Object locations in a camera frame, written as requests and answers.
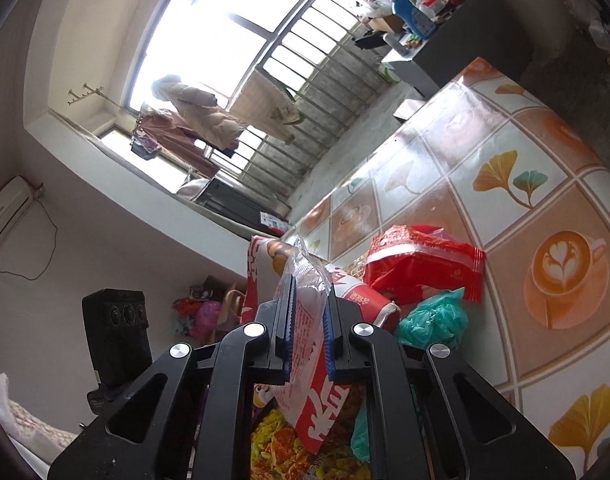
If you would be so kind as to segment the red plastic bag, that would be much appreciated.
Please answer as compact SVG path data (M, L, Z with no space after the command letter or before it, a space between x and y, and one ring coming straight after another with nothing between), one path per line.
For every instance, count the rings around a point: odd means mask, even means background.
M486 254L435 226L392 226L372 240L363 281L415 306L439 292L461 289L468 301L482 300Z

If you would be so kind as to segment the white air conditioner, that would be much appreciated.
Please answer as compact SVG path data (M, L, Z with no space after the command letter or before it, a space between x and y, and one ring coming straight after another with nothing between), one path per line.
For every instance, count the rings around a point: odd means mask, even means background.
M35 200L35 188L21 176L12 178L0 189L0 246Z

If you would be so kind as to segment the green plastic bag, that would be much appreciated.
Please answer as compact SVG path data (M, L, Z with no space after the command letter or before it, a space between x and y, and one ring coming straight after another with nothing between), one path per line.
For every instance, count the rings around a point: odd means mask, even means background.
M469 327L469 316L462 301L464 288L445 290L421 301L398 323L394 335L400 344L427 350L432 344L460 347Z

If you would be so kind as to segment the red white snack wrapper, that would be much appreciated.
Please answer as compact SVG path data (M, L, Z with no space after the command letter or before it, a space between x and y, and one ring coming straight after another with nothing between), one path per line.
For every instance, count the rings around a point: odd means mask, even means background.
M323 311L331 292L329 273L301 238L285 273L295 278L294 339L289 381L273 389L280 411L308 452L317 454L339 418L351 389L328 377Z

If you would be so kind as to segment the beige hanging pants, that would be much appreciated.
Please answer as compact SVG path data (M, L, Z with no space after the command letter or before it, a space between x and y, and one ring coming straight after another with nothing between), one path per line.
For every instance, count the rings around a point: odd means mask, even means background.
M303 122L288 88L261 66L255 67L229 110L240 122L284 144L294 142L293 128Z

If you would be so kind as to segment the metal balcony railing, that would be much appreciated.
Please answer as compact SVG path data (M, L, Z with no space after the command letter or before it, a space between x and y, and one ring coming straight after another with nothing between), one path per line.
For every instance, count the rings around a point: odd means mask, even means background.
M250 66L284 86L301 120L290 144L249 127L237 153L211 156L221 180L285 206L322 156L393 84L382 65L386 50L357 46L373 32L356 18L353 0L296 0L273 28L240 15L231 19L261 38Z

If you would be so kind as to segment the blue detergent bottle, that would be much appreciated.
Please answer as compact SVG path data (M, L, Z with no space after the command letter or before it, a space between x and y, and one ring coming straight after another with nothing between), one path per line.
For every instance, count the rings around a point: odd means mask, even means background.
M392 0L392 11L420 39L427 40L435 34L436 24L409 0Z

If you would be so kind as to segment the beige hanging jacket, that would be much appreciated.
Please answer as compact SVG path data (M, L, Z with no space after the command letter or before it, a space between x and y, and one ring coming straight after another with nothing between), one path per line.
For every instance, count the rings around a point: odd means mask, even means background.
M170 102L206 143L222 152L238 148L239 136L247 125L223 110L213 93L184 84L178 76L168 75L153 82L152 95L160 101Z

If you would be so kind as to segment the pink hanging garment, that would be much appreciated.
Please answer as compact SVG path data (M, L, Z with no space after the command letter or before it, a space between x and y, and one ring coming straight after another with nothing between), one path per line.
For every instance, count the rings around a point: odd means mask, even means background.
M149 110L139 115L137 131L145 133L164 150L181 159L204 177L216 176L219 167L204 155L203 148L194 144L199 140L196 133L176 112L171 110Z

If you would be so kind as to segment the dark grey cabinet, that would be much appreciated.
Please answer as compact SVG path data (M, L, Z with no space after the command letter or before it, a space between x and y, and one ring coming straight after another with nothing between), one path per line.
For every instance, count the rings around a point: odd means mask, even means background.
M405 84L430 99L476 58L518 79L534 48L503 0L466 0L435 34L405 55L392 50L383 63Z

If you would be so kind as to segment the purple yellow snack bag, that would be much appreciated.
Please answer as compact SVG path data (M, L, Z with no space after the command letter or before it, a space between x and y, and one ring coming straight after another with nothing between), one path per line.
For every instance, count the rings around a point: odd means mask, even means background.
M294 428L285 420L270 386L257 384L253 396L251 437L252 479L369 479L368 463L351 450L351 437L363 389L349 389L339 418L318 453L305 448Z

